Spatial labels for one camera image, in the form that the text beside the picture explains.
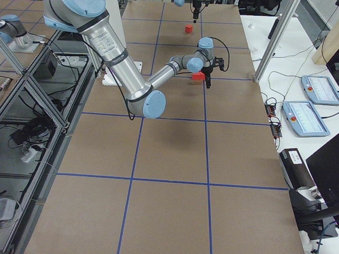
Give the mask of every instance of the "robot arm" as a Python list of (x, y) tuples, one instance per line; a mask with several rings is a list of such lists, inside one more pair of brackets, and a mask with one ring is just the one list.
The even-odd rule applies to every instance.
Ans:
[(19, 18), (12, 14), (0, 17), (0, 38), (5, 43), (10, 43), (14, 39), (20, 48), (27, 48), (33, 43)]
[(126, 90), (128, 110), (147, 118), (157, 118), (165, 109), (166, 99), (158, 87), (181, 69), (198, 72), (213, 60), (211, 39), (203, 38), (194, 54), (173, 57), (146, 81), (109, 24), (105, 0), (44, 0), (44, 18), (52, 28), (86, 35)]

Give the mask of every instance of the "table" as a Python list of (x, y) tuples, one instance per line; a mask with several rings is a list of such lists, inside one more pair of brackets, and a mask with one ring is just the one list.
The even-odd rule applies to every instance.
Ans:
[(162, 117), (133, 122), (97, 80), (25, 253), (303, 253), (237, 7), (191, 34), (187, 4), (129, 2), (122, 21), (145, 78), (202, 36), (230, 71), (172, 78)]
[[(262, 57), (266, 46), (268, 45), (269, 40), (267, 38), (267, 35), (270, 32), (275, 18), (259, 16), (242, 16), (241, 18), (248, 42), (248, 47), (251, 51), (252, 60), (259, 59)], [(281, 102), (283, 100), (281, 95), (269, 89), (269, 82), (267, 78), (272, 71), (278, 71), (286, 75), (296, 76), (311, 75), (313, 73), (321, 71), (319, 75), (330, 77), (337, 89), (339, 89), (337, 83), (335, 82), (331, 73), (327, 70), (326, 66), (313, 64), (311, 57), (316, 49), (311, 46), (312, 42), (310, 41), (303, 27), (301, 26), (299, 20), (296, 17), (292, 18), (275, 51), (275, 57), (293, 56), (296, 53), (304, 51), (308, 48), (309, 49), (293, 57), (272, 58), (262, 79), (260, 80), (259, 84), (261, 91), (266, 93), (268, 97), (272, 96), (277, 98), (278, 102)], [(254, 61), (253, 63), (255, 68), (258, 67), (259, 61)], [(270, 76), (270, 83), (273, 89), (281, 92), (282, 94), (286, 94), (288, 91), (286, 95), (286, 101), (308, 100), (303, 91), (300, 78), (285, 77), (280, 74), (272, 74)], [(338, 111), (338, 107), (336, 106), (315, 105), (315, 107), (321, 116), (332, 115)], [(286, 121), (285, 117), (281, 117), (280, 112), (281, 103), (277, 104), (276, 109), (276, 115), (282, 121), (283, 136), (280, 139), (278, 152), (286, 148), (298, 148), (302, 158), (306, 160), (322, 145), (324, 145), (327, 141), (329, 141), (331, 138), (339, 133), (339, 128), (337, 127), (337, 118), (333, 117), (324, 120), (325, 124), (331, 132), (329, 136), (318, 138), (297, 137), (290, 128), (290, 125)], [(337, 250), (339, 249), (339, 238), (324, 239), (322, 243), (324, 244), (324, 246), (321, 247), (320, 252), (331, 254), (337, 253)]]

